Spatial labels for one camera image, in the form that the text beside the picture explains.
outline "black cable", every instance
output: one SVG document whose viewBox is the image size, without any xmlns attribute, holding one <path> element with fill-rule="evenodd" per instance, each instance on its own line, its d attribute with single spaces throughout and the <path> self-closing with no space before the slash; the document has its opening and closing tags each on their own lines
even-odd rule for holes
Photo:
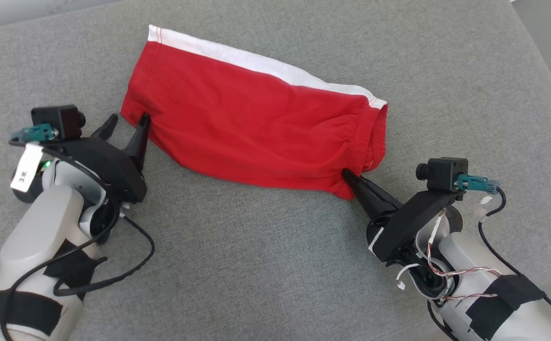
<svg viewBox="0 0 551 341">
<path fill-rule="evenodd" d="M 459 341 L 459 339 L 457 339 L 457 337 L 455 337 L 453 335 L 452 332 L 450 332 L 450 330 L 448 330 L 448 328 L 446 328 L 446 326 L 442 325 L 436 318 L 435 318 L 435 314 L 433 313 L 433 308 L 431 308 L 431 304 L 429 303 L 429 301 L 427 301 L 427 310 L 429 311 L 429 316 L 431 316 L 431 319 L 433 320 L 433 322 L 436 324 L 436 326 L 440 327 L 440 329 L 442 330 L 442 332 L 444 334 L 446 334 L 446 336 L 448 336 L 452 341 Z"/>
<path fill-rule="evenodd" d="M 497 187 L 497 192 L 501 196 L 501 205 L 498 208 L 494 209 L 493 211 L 488 212 L 486 214 L 486 216 L 491 216 L 493 214 L 499 213 L 500 211 L 503 211 L 503 208 L 505 208 L 505 205 L 507 205 L 507 197 L 505 196 L 505 192 L 503 192 L 503 190 L 500 187 Z M 495 255 L 499 261 L 501 261 L 501 263 L 505 264 L 505 266 L 507 266 L 510 270 L 515 272 L 518 276 L 524 277 L 527 281 L 532 282 L 524 274 L 522 274 L 518 269 L 515 269 L 514 266 L 509 264 L 508 261 L 506 261 L 500 254 L 498 254 L 494 250 L 494 248 L 490 245 L 490 243 L 486 239 L 486 236 L 484 235 L 484 230 L 482 229 L 481 222 L 479 222 L 477 224 L 477 229 L 480 232 L 480 237 L 484 241 L 484 244 L 486 245 L 486 248 L 488 248 L 488 250 L 490 250 L 490 252 L 493 255 Z M 544 293 L 544 300 L 545 300 L 545 302 L 547 302 L 551 306 L 551 299 L 547 296 L 546 293 Z"/>
<path fill-rule="evenodd" d="M 9 144 L 10 145 L 16 145 L 18 147 L 25 147 L 25 143 L 21 143 L 18 140 L 9 140 Z M 42 152 L 46 153 L 46 154 L 48 154 L 52 157 L 59 158 L 59 160 L 63 160 L 64 162 L 67 162 L 68 164 L 70 164 L 74 168 L 76 168 L 77 170 L 84 173 L 86 176 L 90 177 L 90 179 L 95 181 L 98 185 L 101 186 L 101 188 L 103 188 L 103 190 L 105 190 L 106 197 L 107 197 L 107 202 L 111 203 L 111 205 L 113 205 L 114 212 L 119 212 L 120 211 L 119 203 L 116 200 L 116 198 L 115 198 L 115 196 L 114 196 L 114 194 L 111 190 L 111 187 L 105 181 L 100 179 L 100 177 L 96 176 L 94 173 L 89 171 L 87 168 L 83 167 L 81 164 L 78 164 L 77 162 L 75 162 L 70 157 L 66 157 L 65 155 L 62 155 L 62 154 L 57 153 L 55 151 L 52 151 L 51 149 L 48 149 L 46 147 L 42 149 Z M 34 267 L 33 269 L 29 270 L 28 272 L 25 272 L 25 274 L 23 274 L 21 277 L 19 277 L 12 284 L 12 286 L 6 292 L 6 296 L 5 296 L 5 300 L 4 300 L 4 308 L 3 308 L 2 316 L 1 316 L 1 319 L 0 319 L 0 330 L 1 330 L 2 335 L 3 335 L 3 337 L 6 341 L 12 341 L 12 337 L 9 335 L 9 330 L 7 329 L 7 315 L 8 315 L 7 313 L 9 311 L 10 300 L 12 298 L 12 295 L 16 291 L 17 287 L 19 285 L 21 285 L 21 283 L 23 283 L 29 276 L 35 274 L 36 271 L 38 271 L 38 270 L 54 263 L 55 261 L 63 259 L 64 257 L 72 254 L 73 252 L 76 252 L 78 250 L 82 250 L 83 248 L 89 246 L 90 244 L 94 244 L 101 237 L 103 237 L 103 235 L 105 235 L 106 233 L 111 231 L 111 229 L 113 229 L 113 227 L 116 225 L 116 223 L 118 221 L 118 217 L 119 217 L 119 215 L 115 214 L 114 217 L 112 218 L 111 222 L 109 222 L 109 224 L 107 225 L 107 227 L 105 229 L 103 229 L 103 231 L 98 233 L 98 235 L 94 236 L 91 240 L 88 240 L 87 242 L 85 242 L 85 243 L 83 243 L 79 246 L 76 246 L 76 248 L 73 248 L 72 250 L 66 251 L 66 252 L 64 252 L 62 254 L 59 254 L 59 255 L 56 255 L 55 257 L 52 257 L 52 259 L 49 259 L 49 260 L 45 261 L 44 263 L 42 263 L 42 264 Z M 74 294 L 77 294 L 77 293 L 87 293 L 89 291 L 94 291 L 94 290 L 97 290 L 97 289 L 101 289 L 102 287 L 107 287 L 107 286 L 109 286 L 113 283 L 116 283 L 120 280 L 123 280 L 127 276 L 130 276 L 131 274 L 133 274 L 133 272 L 137 271 L 143 265 L 145 265 L 145 263 L 147 263 L 147 261 L 153 256 L 154 251 L 155 251 L 155 244 L 154 244 L 153 239 L 137 223 L 133 222 L 133 220 L 131 220 L 127 216 L 124 216 L 124 220 L 126 220 L 128 223 L 130 223 L 130 225 L 132 225 L 135 229 L 137 229 L 137 231 L 139 231 L 145 238 L 147 238 L 149 240 L 149 242 L 151 244 L 151 252 L 148 255 L 148 257 L 145 257 L 145 259 L 143 259 L 143 261 L 141 263 L 139 263 L 139 265 L 135 266 L 132 270 L 129 270 L 126 273 L 124 273 L 120 276 L 110 278 L 110 279 L 107 279 L 107 280 L 103 280 L 103 281 L 100 281 L 100 282 L 97 282 L 97 283 L 92 283 L 92 284 L 87 285 L 87 286 L 75 287 L 75 288 L 70 289 L 70 290 L 73 290 L 73 291 L 77 291 L 76 293 L 61 294 L 57 291 L 58 287 L 55 286 L 54 293 L 55 293 L 56 296 L 69 296 L 69 295 L 74 295 Z"/>
</svg>

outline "black tape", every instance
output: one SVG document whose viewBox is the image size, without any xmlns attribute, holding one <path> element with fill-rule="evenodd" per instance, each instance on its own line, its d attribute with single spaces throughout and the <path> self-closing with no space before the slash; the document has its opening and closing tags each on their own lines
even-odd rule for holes
<svg viewBox="0 0 551 341">
<path fill-rule="evenodd" d="M 467 309 L 471 329 L 482 339 L 490 340 L 497 330 L 522 304 L 540 300 L 545 293 L 524 276 L 504 275 L 494 280 L 484 294 Z"/>
<path fill-rule="evenodd" d="M 7 291 L 0 291 L 0 320 L 4 311 Z M 50 335 L 59 319 L 63 306 L 46 296 L 15 291 L 9 303 L 6 322 L 39 330 Z"/>
<path fill-rule="evenodd" d="M 76 248 L 76 246 L 72 242 L 65 240 L 55 256 L 74 248 Z M 77 250 L 46 266 L 44 275 L 53 278 L 62 278 L 63 282 L 68 287 L 81 287 L 90 283 L 92 274 L 94 274 L 94 268 L 99 264 L 98 261 L 88 257 L 84 251 Z M 84 300 L 86 293 L 79 293 L 77 295 L 80 300 Z"/>
</svg>

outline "red fabric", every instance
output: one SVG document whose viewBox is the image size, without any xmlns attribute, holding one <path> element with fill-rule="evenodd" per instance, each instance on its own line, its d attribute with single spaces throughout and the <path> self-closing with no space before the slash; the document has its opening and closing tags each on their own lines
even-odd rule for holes
<svg viewBox="0 0 551 341">
<path fill-rule="evenodd" d="M 386 111 L 152 41 L 122 105 L 131 124 L 149 112 L 150 139 L 186 168 L 344 199 L 353 192 L 342 170 L 359 175 L 384 156 Z"/>
</svg>

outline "red shorts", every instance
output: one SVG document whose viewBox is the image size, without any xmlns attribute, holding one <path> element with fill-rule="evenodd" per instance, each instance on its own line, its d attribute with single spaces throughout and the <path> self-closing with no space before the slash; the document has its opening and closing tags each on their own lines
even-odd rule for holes
<svg viewBox="0 0 551 341">
<path fill-rule="evenodd" d="M 241 183 L 325 190 L 352 199 L 385 152 L 387 104 L 258 54 L 150 26 L 122 104 L 176 162 Z"/>
</svg>

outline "gray table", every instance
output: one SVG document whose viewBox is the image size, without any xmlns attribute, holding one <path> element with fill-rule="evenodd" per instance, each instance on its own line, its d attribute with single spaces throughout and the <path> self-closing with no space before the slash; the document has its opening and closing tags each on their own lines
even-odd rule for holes
<svg viewBox="0 0 551 341">
<path fill-rule="evenodd" d="M 551 74 L 506 0 L 144 0 L 0 27 L 0 247 L 27 205 L 9 189 L 9 134 L 34 106 L 74 103 L 88 127 L 117 112 L 155 24 L 271 56 L 390 104 L 388 155 L 367 177 L 406 200 L 429 157 L 470 160 L 509 198 L 492 244 L 551 279 Z M 112 141 L 132 134 L 126 123 Z M 411 340 L 435 330 L 424 300 L 366 249 L 357 201 L 256 188 L 183 169 L 148 146 L 149 192 L 133 219 L 155 257 L 87 295 L 73 340 Z M 477 235 L 471 195 L 457 205 Z M 122 224 L 107 278 L 148 250 Z"/>
</svg>

